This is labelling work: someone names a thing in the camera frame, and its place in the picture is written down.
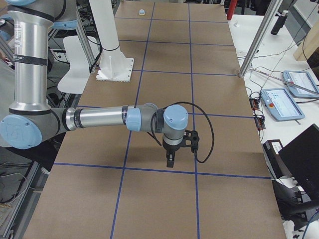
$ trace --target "red object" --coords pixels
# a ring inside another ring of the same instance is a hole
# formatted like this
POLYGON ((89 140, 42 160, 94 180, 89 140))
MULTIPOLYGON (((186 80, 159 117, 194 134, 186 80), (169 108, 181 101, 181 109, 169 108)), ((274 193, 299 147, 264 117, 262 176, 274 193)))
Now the red object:
POLYGON ((238 0, 231 0, 229 10, 227 12, 227 20, 231 20, 231 18, 233 17, 237 2, 238 0))

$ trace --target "label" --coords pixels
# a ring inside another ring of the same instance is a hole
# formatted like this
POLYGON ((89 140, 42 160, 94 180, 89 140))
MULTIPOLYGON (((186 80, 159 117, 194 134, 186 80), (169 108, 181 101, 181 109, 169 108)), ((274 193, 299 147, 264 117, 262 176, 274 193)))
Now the label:
POLYGON ((272 142, 271 144, 274 148, 275 153, 279 154, 279 151, 282 150, 280 143, 279 142, 272 142))
POLYGON ((14 25, 14 46, 22 47, 22 26, 20 24, 14 25))

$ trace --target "small white round object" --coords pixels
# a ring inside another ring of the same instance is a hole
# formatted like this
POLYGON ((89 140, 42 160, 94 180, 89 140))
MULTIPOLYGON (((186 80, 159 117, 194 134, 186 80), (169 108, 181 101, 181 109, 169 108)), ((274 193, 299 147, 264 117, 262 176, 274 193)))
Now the small white round object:
POLYGON ((139 10, 139 15, 140 16, 144 16, 145 15, 145 10, 144 9, 139 10))

